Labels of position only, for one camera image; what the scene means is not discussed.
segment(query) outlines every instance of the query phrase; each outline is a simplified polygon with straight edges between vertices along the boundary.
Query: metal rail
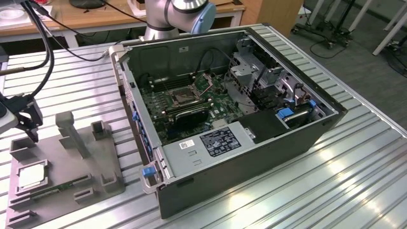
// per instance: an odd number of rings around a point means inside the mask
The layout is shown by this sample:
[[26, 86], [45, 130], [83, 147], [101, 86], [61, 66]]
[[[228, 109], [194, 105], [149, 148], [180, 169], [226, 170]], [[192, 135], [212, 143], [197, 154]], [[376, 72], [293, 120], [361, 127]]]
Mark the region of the metal rail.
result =
[[[43, 114], [39, 138], [58, 134], [53, 115], [71, 110], [77, 128], [102, 119], [113, 129], [126, 190], [37, 228], [389, 228], [407, 225], [407, 132], [310, 57], [268, 26], [253, 30], [349, 110], [306, 153], [190, 207], [160, 218], [153, 194], [141, 190], [141, 160], [130, 133], [107, 59], [82, 62], [55, 51], [55, 67], [37, 102]], [[74, 49], [91, 58], [107, 48]], [[11, 56], [7, 67], [34, 65], [45, 53]], [[30, 92], [45, 68], [9, 75], [5, 96]], [[0, 136], [0, 221], [5, 219], [9, 142]]]

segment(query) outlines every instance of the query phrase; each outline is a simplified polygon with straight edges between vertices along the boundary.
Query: metal bracket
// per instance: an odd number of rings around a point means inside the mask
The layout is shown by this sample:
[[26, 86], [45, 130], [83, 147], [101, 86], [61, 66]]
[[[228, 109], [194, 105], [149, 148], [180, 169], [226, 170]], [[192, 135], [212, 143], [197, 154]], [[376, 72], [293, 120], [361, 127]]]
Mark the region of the metal bracket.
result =
[[125, 55], [125, 53], [126, 53], [126, 50], [121, 44], [111, 45], [107, 48], [107, 56], [109, 56], [109, 60], [110, 60], [111, 66], [113, 66], [113, 73], [114, 73], [117, 86], [121, 86], [121, 84], [122, 84], [119, 81], [117, 64], [118, 64], [119, 58]]

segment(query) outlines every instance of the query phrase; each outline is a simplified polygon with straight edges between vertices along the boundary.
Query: motherboard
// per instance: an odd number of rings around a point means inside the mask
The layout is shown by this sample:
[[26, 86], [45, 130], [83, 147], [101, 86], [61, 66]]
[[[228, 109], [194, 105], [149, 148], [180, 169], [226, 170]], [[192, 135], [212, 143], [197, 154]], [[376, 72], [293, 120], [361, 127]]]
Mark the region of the motherboard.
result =
[[162, 145], [218, 128], [244, 115], [228, 95], [224, 75], [201, 73], [185, 82], [149, 81], [149, 87], [141, 89]]

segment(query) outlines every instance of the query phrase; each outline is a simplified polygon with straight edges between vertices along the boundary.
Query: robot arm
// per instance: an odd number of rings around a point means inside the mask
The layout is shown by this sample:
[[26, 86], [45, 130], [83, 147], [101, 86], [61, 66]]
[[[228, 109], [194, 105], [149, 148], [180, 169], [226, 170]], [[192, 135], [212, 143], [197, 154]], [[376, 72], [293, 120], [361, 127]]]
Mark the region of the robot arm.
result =
[[216, 6], [208, 0], [146, 0], [146, 30], [142, 40], [170, 38], [177, 29], [192, 34], [208, 32]]
[[[0, 0], [0, 7], [22, 2], [27, 0]], [[30, 4], [41, 13], [41, 7], [33, 2]], [[178, 35], [177, 29], [192, 34], [206, 32], [214, 20], [216, 7], [208, 0], [146, 0], [145, 7], [148, 27], [145, 36], [141, 37], [144, 40], [174, 37]], [[10, 69], [2, 73], [11, 74], [14, 71], [18, 72]], [[0, 134], [15, 127], [37, 142], [35, 131], [41, 125], [41, 111], [33, 96], [21, 94], [5, 98], [0, 93]]]

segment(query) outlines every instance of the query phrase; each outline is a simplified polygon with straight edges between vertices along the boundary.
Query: power supply label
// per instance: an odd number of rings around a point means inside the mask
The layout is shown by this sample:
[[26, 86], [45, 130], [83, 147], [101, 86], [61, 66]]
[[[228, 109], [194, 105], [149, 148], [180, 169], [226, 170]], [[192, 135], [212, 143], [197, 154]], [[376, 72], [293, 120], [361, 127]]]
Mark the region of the power supply label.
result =
[[228, 127], [200, 136], [205, 149], [216, 157], [241, 145]]

